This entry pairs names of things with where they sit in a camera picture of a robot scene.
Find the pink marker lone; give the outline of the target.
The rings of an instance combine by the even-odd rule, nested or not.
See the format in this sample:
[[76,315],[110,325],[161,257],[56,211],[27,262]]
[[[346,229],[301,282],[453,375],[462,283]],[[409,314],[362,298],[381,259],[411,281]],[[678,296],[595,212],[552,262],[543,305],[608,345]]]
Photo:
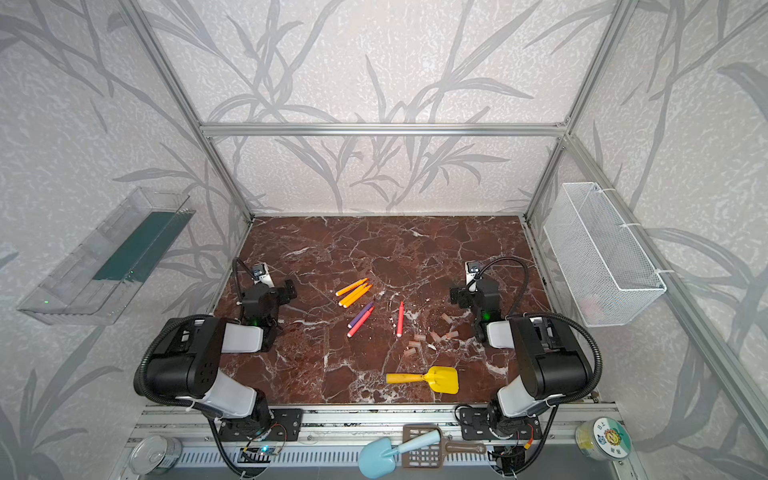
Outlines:
[[401,338],[404,332],[405,302],[401,301],[398,308],[398,317],[396,325],[396,337]]

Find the pink marker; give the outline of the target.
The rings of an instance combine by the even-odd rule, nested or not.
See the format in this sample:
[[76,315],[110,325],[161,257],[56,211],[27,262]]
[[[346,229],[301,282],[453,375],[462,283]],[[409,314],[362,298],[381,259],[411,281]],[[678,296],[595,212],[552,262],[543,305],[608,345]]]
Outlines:
[[374,307],[371,307],[369,310],[367,310],[363,316],[350,328],[350,330],[347,333],[348,338],[352,338],[359,329],[364,325],[364,323],[370,318],[371,314],[374,311]]

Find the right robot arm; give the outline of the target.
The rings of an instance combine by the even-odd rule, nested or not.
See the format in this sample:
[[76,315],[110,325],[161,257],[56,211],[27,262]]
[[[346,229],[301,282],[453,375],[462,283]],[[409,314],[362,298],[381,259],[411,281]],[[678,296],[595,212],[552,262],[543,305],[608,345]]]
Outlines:
[[472,312],[481,344],[515,353],[518,376],[497,391],[479,422],[489,436],[509,438],[525,425],[534,431],[540,414],[581,400],[597,387],[602,355],[578,322],[554,312],[503,314],[499,284],[493,279],[454,286],[449,298]]

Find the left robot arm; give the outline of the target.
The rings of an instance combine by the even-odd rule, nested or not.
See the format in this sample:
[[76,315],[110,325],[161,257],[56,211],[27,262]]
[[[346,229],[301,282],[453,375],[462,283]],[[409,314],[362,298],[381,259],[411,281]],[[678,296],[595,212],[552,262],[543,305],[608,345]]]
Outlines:
[[243,324],[208,314],[168,320],[137,367],[135,392],[219,419],[240,436],[267,433],[274,420],[265,394],[222,372],[220,360],[224,354],[269,351],[280,332],[280,307],[296,298],[292,280],[280,287],[259,280],[241,296]]

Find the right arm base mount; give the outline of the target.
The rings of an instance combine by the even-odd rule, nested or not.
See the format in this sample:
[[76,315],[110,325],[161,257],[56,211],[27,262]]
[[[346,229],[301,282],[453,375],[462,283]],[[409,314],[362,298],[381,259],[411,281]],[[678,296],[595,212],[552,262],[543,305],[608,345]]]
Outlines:
[[538,441],[543,434],[537,417],[507,417],[490,405],[458,405],[454,408],[454,417],[464,440],[511,440],[525,443]]

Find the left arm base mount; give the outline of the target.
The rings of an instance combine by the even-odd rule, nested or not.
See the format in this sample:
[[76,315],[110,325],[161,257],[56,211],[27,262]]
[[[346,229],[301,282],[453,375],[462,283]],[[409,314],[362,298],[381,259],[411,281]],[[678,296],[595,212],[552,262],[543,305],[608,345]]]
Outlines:
[[259,420],[254,417],[224,419],[218,435],[223,442],[295,442],[301,430],[303,413],[300,408],[278,408],[271,409]]

